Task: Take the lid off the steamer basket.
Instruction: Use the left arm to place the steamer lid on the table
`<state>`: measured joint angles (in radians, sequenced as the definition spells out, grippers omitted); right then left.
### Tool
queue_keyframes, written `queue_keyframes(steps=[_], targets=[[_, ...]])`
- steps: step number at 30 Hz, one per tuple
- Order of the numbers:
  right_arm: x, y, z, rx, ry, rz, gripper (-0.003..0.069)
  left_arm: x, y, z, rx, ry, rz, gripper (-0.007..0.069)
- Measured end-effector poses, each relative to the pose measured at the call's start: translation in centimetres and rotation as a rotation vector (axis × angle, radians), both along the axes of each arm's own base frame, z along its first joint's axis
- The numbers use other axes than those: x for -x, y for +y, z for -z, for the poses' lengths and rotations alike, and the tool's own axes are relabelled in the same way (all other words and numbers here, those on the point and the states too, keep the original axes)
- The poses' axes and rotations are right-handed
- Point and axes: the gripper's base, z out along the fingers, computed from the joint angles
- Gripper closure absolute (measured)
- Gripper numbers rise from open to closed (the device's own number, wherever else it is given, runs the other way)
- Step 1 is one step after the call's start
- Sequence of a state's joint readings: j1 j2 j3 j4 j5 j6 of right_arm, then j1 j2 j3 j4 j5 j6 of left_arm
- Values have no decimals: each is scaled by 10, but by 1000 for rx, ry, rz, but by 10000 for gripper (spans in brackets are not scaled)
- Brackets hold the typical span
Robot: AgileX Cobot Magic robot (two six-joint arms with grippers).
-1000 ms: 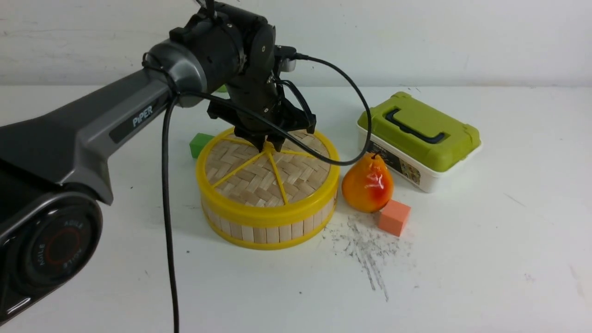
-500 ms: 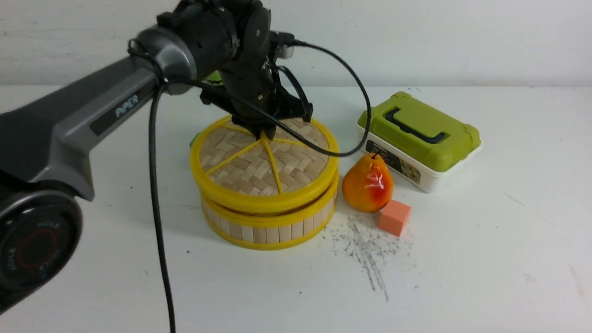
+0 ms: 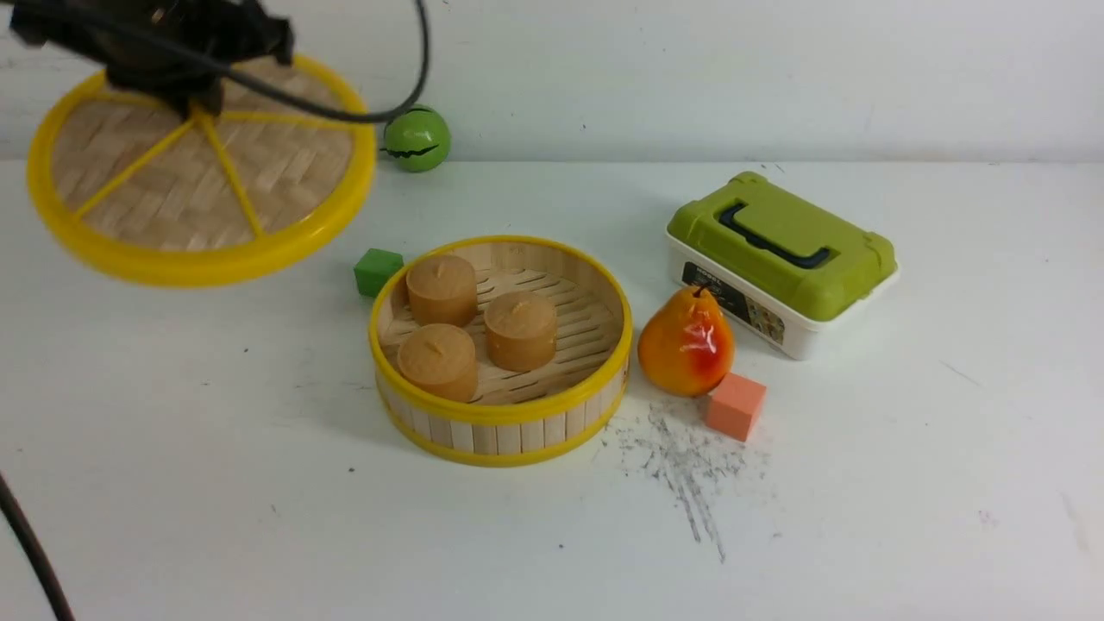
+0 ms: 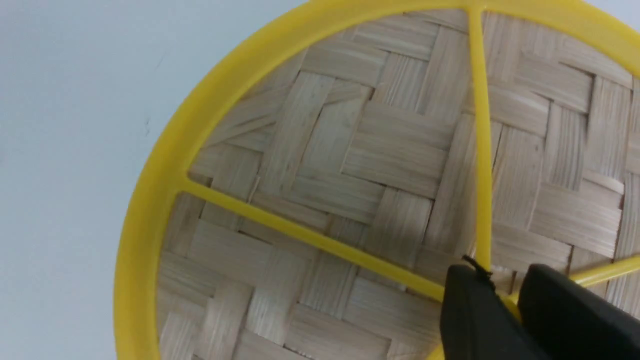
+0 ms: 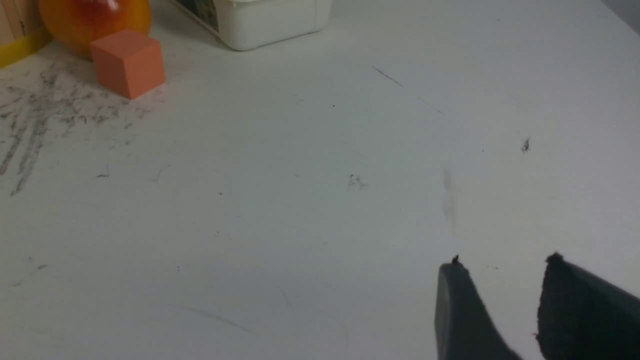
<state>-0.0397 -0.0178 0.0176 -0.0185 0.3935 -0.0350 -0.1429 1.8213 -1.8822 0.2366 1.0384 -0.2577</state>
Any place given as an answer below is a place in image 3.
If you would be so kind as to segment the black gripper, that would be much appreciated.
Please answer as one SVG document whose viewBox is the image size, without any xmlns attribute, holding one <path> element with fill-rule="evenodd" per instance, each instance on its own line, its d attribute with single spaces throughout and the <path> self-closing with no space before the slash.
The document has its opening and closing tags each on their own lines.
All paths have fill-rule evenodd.
<svg viewBox="0 0 1104 621">
<path fill-rule="evenodd" d="M 10 32 L 98 63 L 108 85 L 157 99 L 182 118 L 217 116 L 238 63 L 291 66 L 291 21 L 261 1 L 12 1 Z"/>
</svg>

